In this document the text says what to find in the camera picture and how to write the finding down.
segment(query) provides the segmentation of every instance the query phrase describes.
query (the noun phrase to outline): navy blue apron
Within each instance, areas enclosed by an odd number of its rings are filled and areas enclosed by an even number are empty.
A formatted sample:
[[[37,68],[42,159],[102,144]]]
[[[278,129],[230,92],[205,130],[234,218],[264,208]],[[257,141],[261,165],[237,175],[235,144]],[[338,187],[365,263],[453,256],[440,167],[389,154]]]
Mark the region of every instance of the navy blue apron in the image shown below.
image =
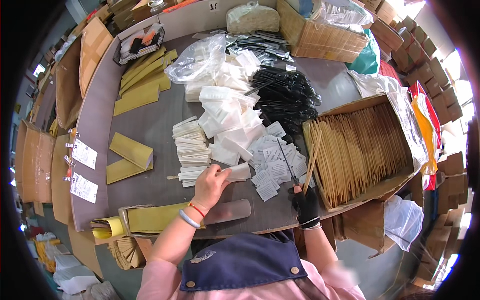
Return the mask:
[[[326,299],[308,279],[295,247],[293,231],[263,235],[240,233],[199,251],[183,264],[181,291],[255,287],[293,279],[299,288],[312,286],[311,299]]]

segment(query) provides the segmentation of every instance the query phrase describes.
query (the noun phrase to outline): red string bracelet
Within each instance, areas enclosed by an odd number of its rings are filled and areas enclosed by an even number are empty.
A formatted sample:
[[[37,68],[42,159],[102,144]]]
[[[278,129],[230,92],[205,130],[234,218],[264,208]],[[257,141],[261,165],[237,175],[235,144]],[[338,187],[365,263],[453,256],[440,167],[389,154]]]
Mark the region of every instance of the red string bracelet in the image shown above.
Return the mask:
[[[198,207],[196,207],[195,205],[193,205],[191,202],[188,203],[187,206],[191,206],[191,207],[195,208],[195,209],[197,210],[197,212],[199,212],[199,213],[202,215],[202,217],[205,218],[205,215],[202,213],[202,211],[201,211],[200,209],[198,209]]]

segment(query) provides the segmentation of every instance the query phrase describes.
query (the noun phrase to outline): floor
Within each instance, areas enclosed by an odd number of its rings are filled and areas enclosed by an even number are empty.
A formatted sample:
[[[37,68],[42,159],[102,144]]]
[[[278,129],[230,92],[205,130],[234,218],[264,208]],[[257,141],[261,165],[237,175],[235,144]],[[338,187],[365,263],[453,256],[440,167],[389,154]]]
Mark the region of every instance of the floor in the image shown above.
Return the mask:
[[[430,194],[425,195],[425,218],[422,234],[428,232],[430,221]],[[56,221],[50,204],[44,205],[45,217],[38,217],[38,222],[44,230],[53,232],[71,251],[67,226]],[[417,246],[422,234],[415,240],[410,252],[402,251],[397,245],[387,252],[373,258],[376,250],[368,248],[354,240],[337,241],[337,256],[344,261],[346,267],[353,269],[360,278],[359,287],[367,300],[395,299],[408,278],[416,272],[418,259]],[[119,269],[107,245],[96,246],[96,254],[105,280],[109,280],[122,300],[135,300],[140,283],[142,270]]]

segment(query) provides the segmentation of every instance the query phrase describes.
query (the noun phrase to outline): black fingerless glove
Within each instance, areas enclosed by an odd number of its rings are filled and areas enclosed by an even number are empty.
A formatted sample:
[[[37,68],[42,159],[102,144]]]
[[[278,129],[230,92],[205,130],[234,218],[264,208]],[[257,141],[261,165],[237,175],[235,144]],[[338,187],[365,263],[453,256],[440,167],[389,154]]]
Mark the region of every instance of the black fingerless glove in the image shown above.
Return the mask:
[[[312,228],[320,223],[318,198],[311,187],[308,187],[306,195],[303,192],[296,193],[292,199],[292,205],[298,213],[301,229]]]

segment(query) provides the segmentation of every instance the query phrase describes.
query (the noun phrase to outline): teal bag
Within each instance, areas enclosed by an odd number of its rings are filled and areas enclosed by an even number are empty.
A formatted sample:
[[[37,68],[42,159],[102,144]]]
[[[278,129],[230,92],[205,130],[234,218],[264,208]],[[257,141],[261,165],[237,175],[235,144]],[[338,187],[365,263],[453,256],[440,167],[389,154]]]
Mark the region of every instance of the teal bag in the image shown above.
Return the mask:
[[[364,29],[368,36],[368,44],[360,52],[360,55],[352,62],[345,64],[349,70],[358,74],[374,74],[380,70],[380,48],[370,29]]]

